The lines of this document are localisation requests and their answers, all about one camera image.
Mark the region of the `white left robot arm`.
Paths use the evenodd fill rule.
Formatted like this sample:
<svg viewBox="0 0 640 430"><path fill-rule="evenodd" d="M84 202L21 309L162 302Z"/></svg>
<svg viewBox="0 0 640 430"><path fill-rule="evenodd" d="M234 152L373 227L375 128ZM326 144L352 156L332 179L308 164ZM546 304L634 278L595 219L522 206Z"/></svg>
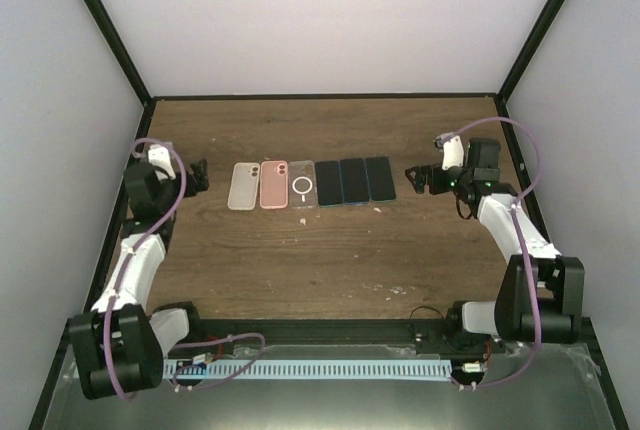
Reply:
<svg viewBox="0 0 640 430"><path fill-rule="evenodd" d="M209 187L207 162L186 166L172 143L151 138L136 140L132 154L137 161L123 175L131 215L122 225L116 265L96 302L69 323L81 389L89 400L129 399L158 387L172 349L191 354L204 342L192 302L153 312L146 306L179 204Z"/></svg>

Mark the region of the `teal green smartphone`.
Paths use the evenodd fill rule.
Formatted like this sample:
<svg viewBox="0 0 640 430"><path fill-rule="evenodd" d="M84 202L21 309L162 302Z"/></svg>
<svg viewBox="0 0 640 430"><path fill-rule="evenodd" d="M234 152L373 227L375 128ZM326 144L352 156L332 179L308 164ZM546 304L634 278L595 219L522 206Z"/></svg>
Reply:
<svg viewBox="0 0 640 430"><path fill-rule="evenodd" d="M386 156L365 159L370 198L374 202L396 199L396 191L389 158Z"/></svg>

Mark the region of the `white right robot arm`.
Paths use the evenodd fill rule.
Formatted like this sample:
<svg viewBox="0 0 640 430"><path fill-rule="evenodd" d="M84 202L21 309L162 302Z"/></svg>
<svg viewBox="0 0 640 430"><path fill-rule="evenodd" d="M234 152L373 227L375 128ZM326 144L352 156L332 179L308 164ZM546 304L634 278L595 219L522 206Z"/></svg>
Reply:
<svg viewBox="0 0 640 430"><path fill-rule="evenodd" d="M434 142L438 164L406 170L414 191L451 193L492 236L506 261L493 302L457 302L456 320L444 328L447 346L472 349L480 334L511 342L570 344L581 330L584 267L549 242L523 210L515 188L501 179L501 145L488 138L468 143L451 133Z"/></svg>

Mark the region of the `dark teal smartphone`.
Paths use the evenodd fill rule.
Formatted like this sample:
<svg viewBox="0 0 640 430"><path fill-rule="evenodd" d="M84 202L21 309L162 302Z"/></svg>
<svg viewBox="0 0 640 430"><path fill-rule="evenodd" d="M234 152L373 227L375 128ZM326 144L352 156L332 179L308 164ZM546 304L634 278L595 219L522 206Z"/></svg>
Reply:
<svg viewBox="0 0 640 430"><path fill-rule="evenodd" d="M338 161L315 163L318 204L333 207L344 204L341 172Z"/></svg>

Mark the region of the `phone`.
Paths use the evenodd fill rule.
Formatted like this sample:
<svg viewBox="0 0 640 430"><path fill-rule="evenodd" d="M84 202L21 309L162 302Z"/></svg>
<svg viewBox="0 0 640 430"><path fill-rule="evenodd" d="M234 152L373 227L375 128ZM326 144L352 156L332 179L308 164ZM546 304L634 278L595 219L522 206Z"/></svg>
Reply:
<svg viewBox="0 0 640 430"><path fill-rule="evenodd" d="M288 205L288 164L264 161L260 166L259 204L262 209L283 209Z"/></svg>
<svg viewBox="0 0 640 430"><path fill-rule="evenodd" d="M256 162L238 162L233 167L227 207L233 211L255 208L260 181L260 166Z"/></svg>

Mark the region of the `blue smartphone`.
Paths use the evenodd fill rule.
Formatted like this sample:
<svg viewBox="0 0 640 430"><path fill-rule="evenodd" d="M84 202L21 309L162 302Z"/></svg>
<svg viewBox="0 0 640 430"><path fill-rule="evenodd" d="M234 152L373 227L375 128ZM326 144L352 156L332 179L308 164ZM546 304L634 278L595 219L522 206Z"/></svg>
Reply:
<svg viewBox="0 0 640 430"><path fill-rule="evenodd" d="M339 162L344 203L361 205L370 201L365 161L362 158L343 159Z"/></svg>

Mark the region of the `clear phone case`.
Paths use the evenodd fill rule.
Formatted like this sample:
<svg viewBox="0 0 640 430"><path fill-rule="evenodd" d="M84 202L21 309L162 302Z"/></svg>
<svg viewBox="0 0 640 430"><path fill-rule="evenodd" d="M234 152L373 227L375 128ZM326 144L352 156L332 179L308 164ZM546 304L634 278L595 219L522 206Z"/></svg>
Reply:
<svg viewBox="0 0 640 430"><path fill-rule="evenodd" d="M289 205L296 209L316 207L318 197L314 163L310 160L290 162L288 171Z"/></svg>

